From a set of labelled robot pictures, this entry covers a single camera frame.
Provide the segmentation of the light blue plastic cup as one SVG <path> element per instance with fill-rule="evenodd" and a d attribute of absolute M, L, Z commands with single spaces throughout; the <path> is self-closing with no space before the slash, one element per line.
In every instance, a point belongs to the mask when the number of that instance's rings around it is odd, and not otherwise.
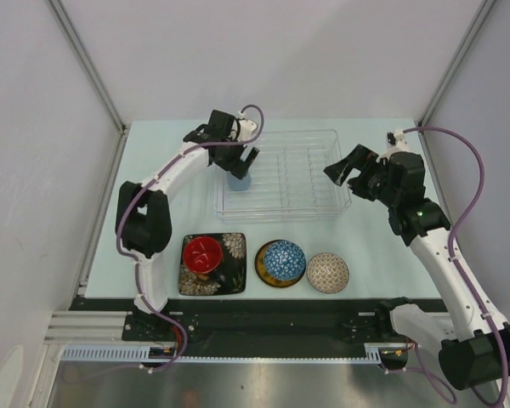
<path fill-rule="evenodd" d="M 232 191 L 247 191 L 252 184 L 252 177 L 247 173 L 244 178 L 237 178 L 234 174 L 227 174 L 227 183 Z"/>

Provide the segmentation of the red black lacquer cup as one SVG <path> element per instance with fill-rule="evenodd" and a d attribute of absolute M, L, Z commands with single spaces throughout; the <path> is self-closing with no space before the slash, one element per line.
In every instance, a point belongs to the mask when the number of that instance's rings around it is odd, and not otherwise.
<path fill-rule="evenodd" d="M 182 252 L 184 266 L 196 275 L 214 271 L 223 261 L 219 242 L 208 235 L 197 236 L 188 242 Z"/>

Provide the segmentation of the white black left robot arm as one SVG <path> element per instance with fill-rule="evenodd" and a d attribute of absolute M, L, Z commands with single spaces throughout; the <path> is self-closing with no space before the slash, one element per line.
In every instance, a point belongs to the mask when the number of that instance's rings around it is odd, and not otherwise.
<path fill-rule="evenodd" d="M 252 146 L 264 130 L 263 110 L 249 104 L 235 115 L 213 110 L 206 123 L 187 133 L 177 153 L 158 172 L 139 183 L 124 182 L 116 208 L 116 250 L 133 261 L 137 295 L 144 312 L 141 329 L 150 338 L 164 338 L 171 320 L 161 313 L 168 301 L 163 252 L 171 240 L 170 204 L 198 173 L 215 165 L 243 180 L 259 150 Z"/>

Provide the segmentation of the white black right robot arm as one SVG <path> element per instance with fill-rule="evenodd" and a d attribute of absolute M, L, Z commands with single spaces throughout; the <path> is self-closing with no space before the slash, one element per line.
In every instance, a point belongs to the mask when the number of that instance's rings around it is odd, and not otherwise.
<path fill-rule="evenodd" d="M 359 144 L 324 173 L 334 184 L 346 184 L 354 195 L 388 209 L 391 230 L 425 267 L 450 316 L 445 324 L 401 297 L 382 304 L 377 335 L 420 343 L 458 390 L 510 377 L 510 323 L 462 257 L 441 207 L 427 198 L 422 157 L 397 147 L 379 156 Z"/>

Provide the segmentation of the blue triangle pattern bowl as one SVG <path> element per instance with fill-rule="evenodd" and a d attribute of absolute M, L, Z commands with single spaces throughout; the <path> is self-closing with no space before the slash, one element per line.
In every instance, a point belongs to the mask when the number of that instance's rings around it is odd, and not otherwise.
<path fill-rule="evenodd" d="M 306 270 L 307 261 L 302 248 L 288 240 L 271 243 L 263 255 L 267 273 L 278 281 L 293 281 Z"/>

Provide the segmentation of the yellow round saucer plate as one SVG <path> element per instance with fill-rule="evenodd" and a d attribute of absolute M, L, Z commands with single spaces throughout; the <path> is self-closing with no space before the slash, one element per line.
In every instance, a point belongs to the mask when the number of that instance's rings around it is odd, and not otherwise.
<path fill-rule="evenodd" d="M 270 275 L 264 266 L 264 255 L 268 247 L 276 242 L 278 242 L 278 240 L 268 241 L 259 248 L 254 258 L 254 268 L 258 278 L 261 281 L 263 281 L 266 285 L 274 288 L 285 289 L 287 287 L 296 285 L 303 278 L 305 274 L 305 269 L 299 276 L 291 280 L 278 280 L 272 275 Z"/>

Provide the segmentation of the black floral square plate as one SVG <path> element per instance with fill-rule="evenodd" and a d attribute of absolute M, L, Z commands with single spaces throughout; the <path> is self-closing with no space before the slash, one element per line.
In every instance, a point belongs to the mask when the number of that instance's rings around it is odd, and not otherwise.
<path fill-rule="evenodd" d="M 206 275 L 190 272 L 183 263 L 184 246 L 197 236 L 208 235 L 222 247 L 222 263 Z M 247 239 L 241 232 L 187 235 L 183 239 L 179 264 L 178 292 L 183 296 L 227 296 L 244 292 L 247 280 Z"/>

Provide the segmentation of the brown lattice pattern bowl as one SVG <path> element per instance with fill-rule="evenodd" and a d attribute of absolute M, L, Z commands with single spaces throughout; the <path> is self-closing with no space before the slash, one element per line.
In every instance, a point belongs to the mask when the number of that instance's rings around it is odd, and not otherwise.
<path fill-rule="evenodd" d="M 314 255 L 306 269 L 311 286 L 324 294 L 336 294 L 349 283 L 349 267 L 338 255 L 323 252 Z"/>

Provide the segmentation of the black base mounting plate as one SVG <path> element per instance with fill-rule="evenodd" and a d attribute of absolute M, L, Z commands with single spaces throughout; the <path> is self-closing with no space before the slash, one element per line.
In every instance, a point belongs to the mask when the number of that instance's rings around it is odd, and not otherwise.
<path fill-rule="evenodd" d="M 162 313 L 194 332 L 307 334 L 346 343 L 391 343 L 404 337 L 393 331 L 387 308 L 406 301 L 366 298 L 346 300 L 203 300 L 173 299 Z"/>

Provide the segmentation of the left aluminium frame post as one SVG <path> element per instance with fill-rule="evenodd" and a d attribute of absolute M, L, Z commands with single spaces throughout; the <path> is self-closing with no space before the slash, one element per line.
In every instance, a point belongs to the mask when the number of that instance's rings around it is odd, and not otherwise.
<path fill-rule="evenodd" d="M 54 17 L 58 27 L 65 36 L 72 53 L 78 61 L 81 69 L 88 79 L 88 83 L 96 94 L 97 99 L 105 110 L 114 128 L 120 135 L 125 133 L 127 125 L 121 119 L 118 109 L 113 102 L 111 95 L 105 86 L 99 70 L 90 56 L 81 35 L 76 28 L 73 19 L 70 17 L 64 3 L 60 0 L 46 0 L 51 15 Z"/>

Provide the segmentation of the aluminium frame post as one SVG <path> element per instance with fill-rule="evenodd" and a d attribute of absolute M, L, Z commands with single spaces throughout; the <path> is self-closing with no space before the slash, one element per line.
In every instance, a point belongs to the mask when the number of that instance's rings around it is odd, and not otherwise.
<path fill-rule="evenodd" d="M 451 85 L 454 82 L 456 75 L 459 73 L 463 63 L 472 51 L 474 44 L 477 42 L 479 35 L 485 28 L 485 25 L 490 19 L 496 5 L 496 0 L 484 0 L 478 6 L 467 27 L 467 30 L 465 31 L 450 60 L 450 63 L 446 66 L 443 76 L 432 93 L 428 104 L 422 111 L 420 117 L 416 120 L 417 125 L 426 126 L 431 121 L 435 112 L 445 99 L 446 94 L 451 89 Z"/>
<path fill-rule="evenodd" d="M 64 3 L 60 0 L 46 0 L 51 15 L 54 17 L 58 27 L 65 36 L 72 53 L 78 61 L 81 69 L 88 79 L 88 83 L 96 94 L 97 99 L 105 110 L 114 128 L 120 135 L 125 133 L 127 125 L 121 119 L 118 109 L 113 102 L 111 95 L 105 86 L 99 70 L 90 56 L 81 35 L 76 28 L 73 19 L 70 17 Z"/>

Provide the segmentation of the right aluminium frame post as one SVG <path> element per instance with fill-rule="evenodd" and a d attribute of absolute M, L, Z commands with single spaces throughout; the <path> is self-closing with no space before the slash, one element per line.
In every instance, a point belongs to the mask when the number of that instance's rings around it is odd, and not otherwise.
<path fill-rule="evenodd" d="M 467 30 L 465 31 L 450 60 L 450 63 L 446 66 L 443 76 L 432 93 L 428 104 L 422 111 L 420 117 L 416 120 L 417 125 L 426 126 L 431 121 L 435 112 L 445 99 L 446 94 L 451 89 L 451 85 L 454 82 L 456 75 L 459 73 L 463 63 L 472 51 L 474 44 L 477 42 L 479 35 L 485 28 L 485 25 L 490 19 L 496 5 L 496 0 L 484 0 L 478 6 L 467 27 Z"/>

